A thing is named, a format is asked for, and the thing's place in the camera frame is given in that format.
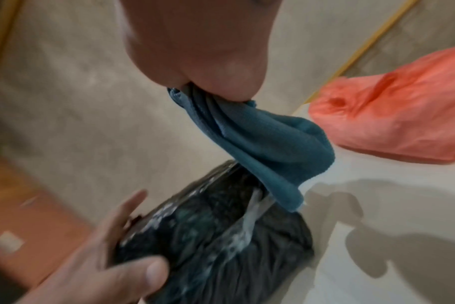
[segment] white table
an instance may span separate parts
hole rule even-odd
[[[316,259],[270,302],[455,303],[455,164],[334,149],[334,165],[300,187]]]

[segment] microfiber towel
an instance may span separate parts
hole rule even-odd
[[[303,203],[299,185],[334,162],[324,131],[309,120],[256,109],[254,101],[230,102],[192,83],[168,92],[211,140],[255,175],[288,211]]]

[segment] black plastic bag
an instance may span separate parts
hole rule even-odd
[[[137,218],[114,261],[169,260],[166,285],[146,299],[152,304],[260,304],[314,254],[300,214],[253,208],[266,196],[255,176],[227,162]]]

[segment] wet plastic bag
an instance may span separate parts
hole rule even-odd
[[[301,215],[230,161],[135,220],[115,262],[153,254],[170,274],[149,303],[259,304],[314,253]]]
[[[335,144],[405,161],[455,161],[455,48],[391,73],[338,78],[309,106]]]

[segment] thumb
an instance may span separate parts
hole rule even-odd
[[[104,270],[91,289],[97,299],[90,303],[127,304],[160,289],[169,274],[164,257],[152,256]]]

